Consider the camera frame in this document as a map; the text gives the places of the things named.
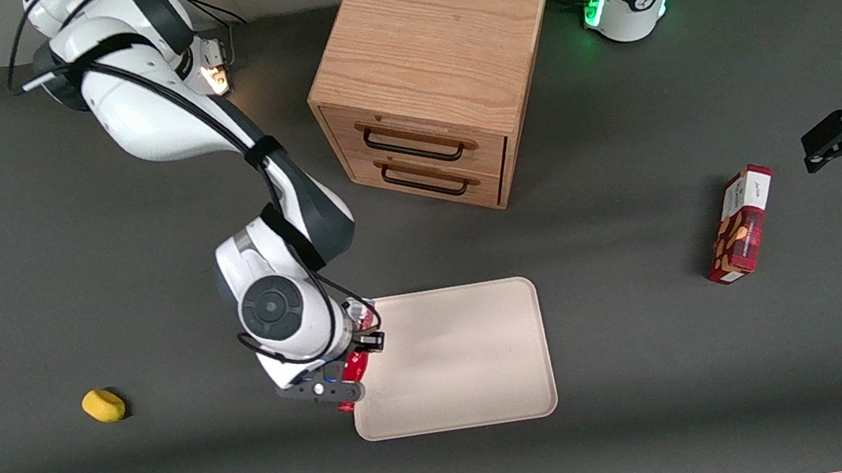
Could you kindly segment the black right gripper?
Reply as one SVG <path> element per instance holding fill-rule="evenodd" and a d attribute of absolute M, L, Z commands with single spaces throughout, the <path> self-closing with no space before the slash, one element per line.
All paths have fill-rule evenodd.
<path fill-rule="evenodd" d="M 385 333 L 380 330 L 354 333 L 352 335 L 352 350 L 366 354 L 380 353 L 386 344 Z"/>

